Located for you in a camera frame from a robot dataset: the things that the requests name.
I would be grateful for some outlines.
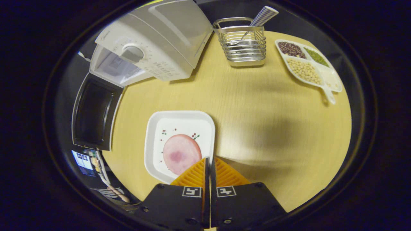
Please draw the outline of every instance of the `ham slice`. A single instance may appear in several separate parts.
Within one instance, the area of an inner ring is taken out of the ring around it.
[[[164,163],[174,174],[180,175],[201,160],[199,145],[191,137],[174,135],[164,144]]]

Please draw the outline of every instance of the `metal utensil holder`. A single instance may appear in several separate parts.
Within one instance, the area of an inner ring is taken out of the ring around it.
[[[266,37],[263,26],[228,26],[220,23],[234,21],[253,21],[252,18],[235,17],[216,20],[212,26],[218,35],[221,47],[229,64],[233,67],[259,66],[265,63]]]

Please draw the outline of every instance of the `knob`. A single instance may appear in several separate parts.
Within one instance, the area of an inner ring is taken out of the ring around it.
[[[132,63],[136,63],[144,57],[144,53],[138,47],[127,46],[123,49],[123,53],[120,55],[120,57]]]

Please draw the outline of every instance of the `microwave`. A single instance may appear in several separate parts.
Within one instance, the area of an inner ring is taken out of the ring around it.
[[[192,0],[143,6],[101,31],[89,71],[120,87],[152,76],[187,79],[211,33],[211,23]]]

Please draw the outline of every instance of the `white plate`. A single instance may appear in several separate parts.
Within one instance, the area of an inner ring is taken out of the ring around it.
[[[158,111],[148,120],[144,145],[144,165],[150,175],[166,184],[170,184],[178,175],[172,173],[164,163],[163,147],[170,137],[178,134],[196,138],[195,141],[200,147],[202,158],[208,157],[209,163],[212,162],[215,125],[207,113],[202,111]]]
[[[299,46],[300,49],[302,50],[302,52],[305,54],[306,59],[291,56],[291,55],[285,55],[278,46],[279,42],[288,42],[288,43],[292,43],[292,44],[295,44],[295,45]],[[335,103],[335,99],[333,99],[334,97],[332,96],[332,94],[329,94],[329,92],[327,92],[327,91],[341,92],[342,91],[342,82],[341,82],[341,79],[340,79],[337,71],[334,69],[334,67],[331,65],[331,63],[328,61],[328,59],[320,51],[318,51],[317,49],[314,49],[310,46],[302,45],[300,43],[289,41],[289,40],[284,40],[284,39],[277,39],[275,41],[275,46],[277,47],[278,52],[280,53],[281,57],[283,58],[288,70],[298,80],[300,80],[304,83],[311,84],[311,85],[322,88],[324,90],[324,92],[326,93],[327,98],[333,104]],[[322,64],[319,64],[316,61],[314,61],[311,58],[311,56],[309,55],[309,53],[304,48],[307,48],[307,49],[310,49],[312,51],[317,52],[317,54],[319,54],[321,57],[323,57],[323,59],[326,61],[326,63],[328,64],[329,67],[326,67],[326,66],[324,66]],[[291,70],[291,68],[290,68],[290,66],[288,65],[288,62],[287,62],[287,59],[289,59],[289,58],[293,58],[293,59],[296,59],[296,60],[301,61],[301,62],[311,63],[311,65],[313,65],[316,68],[316,72],[319,74],[319,76],[323,80],[323,85],[317,85],[317,84],[305,81],[305,80],[301,79],[298,75],[296,75],[294,72],[292,72],[292,70]]]

